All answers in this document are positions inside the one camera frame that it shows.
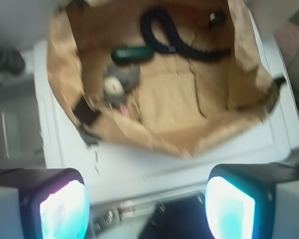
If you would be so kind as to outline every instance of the green object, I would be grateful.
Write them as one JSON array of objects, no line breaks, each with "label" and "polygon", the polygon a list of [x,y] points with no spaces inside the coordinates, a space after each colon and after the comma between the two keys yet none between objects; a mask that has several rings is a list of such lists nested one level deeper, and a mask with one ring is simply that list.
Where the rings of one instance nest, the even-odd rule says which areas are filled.
[{"label": "green object", "polygon": [[128,64],[150,60],[154,50],[150,46],[118,47],[112,51],[111,58],[117,64]]}]

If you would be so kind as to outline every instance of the white appliance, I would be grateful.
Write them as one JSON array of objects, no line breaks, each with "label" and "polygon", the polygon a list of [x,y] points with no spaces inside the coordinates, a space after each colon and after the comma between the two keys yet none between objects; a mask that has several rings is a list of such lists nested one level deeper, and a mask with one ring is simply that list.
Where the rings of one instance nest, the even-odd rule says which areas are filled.
[{"label": "white appliance", "polygon": [[[261,40],[253,22],[262,64],[273,78],[286,69],[272,36]],[[34,81],[43,150],[48,168],[72,167],[83,175],[91,204],[139,197],[207,182],[218,163],[282,161],[299,147],[299,119],[289,80],[281,98],[263,124],[198,156],[180,160],[135,148],[100,142],[87,147],[54,98],[46,71],[47,41],[34,45]]]}]

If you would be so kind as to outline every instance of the paper bag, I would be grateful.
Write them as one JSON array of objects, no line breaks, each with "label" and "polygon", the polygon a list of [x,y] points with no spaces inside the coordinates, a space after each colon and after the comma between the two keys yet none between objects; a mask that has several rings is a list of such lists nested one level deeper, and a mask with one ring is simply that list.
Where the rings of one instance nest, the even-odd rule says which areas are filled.
[{"label": "paper bag", "polygon": [[[201,154],[267,117],[279,91],[260,62],[243,0],[91,0],[70,4],[51,21],[48,76],[52,91],[77,128],[106,142],[177,155]],[[111,51],[145,45],[140,18],[162,7],[181,39],[201,50],[230,48],[206,63],[178,54],[140,64],[140,83],[128,94],[131,117],[103,103],[103,77]],[[222,10],[226,23],[208,29]],[[152,30],[168,43],[164,30]]]}]

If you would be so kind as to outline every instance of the wall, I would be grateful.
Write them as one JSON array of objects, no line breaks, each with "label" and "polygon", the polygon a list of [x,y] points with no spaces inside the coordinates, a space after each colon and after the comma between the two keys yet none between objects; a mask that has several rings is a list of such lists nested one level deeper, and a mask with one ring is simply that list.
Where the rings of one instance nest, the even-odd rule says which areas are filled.
[{"label": "wall", "polygon": [[63,0],[0,0],[0,47],[22,49],[47,36],[51,14]]}]

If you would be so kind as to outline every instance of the black rope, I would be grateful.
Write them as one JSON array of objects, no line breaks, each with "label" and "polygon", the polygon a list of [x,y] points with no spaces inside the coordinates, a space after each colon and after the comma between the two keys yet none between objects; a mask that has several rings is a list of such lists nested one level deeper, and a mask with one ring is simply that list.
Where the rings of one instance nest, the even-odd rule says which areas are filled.
[{"label": "black rope", "polygon": [[[154,20],[159,21],[163,25],[171,46],[165,46],[155,38],[151,29],[151,24]],[[153,47],[156,52],[161,54],[172,54],[177,52],[184,57],[206,62],[217,61],[225,56],[230,55],[230,49],[201,51],[187,45],[180,38],[177,28],[171,17],[162,8],[152,8],[142,16],[141,32],[146,44]]]}]

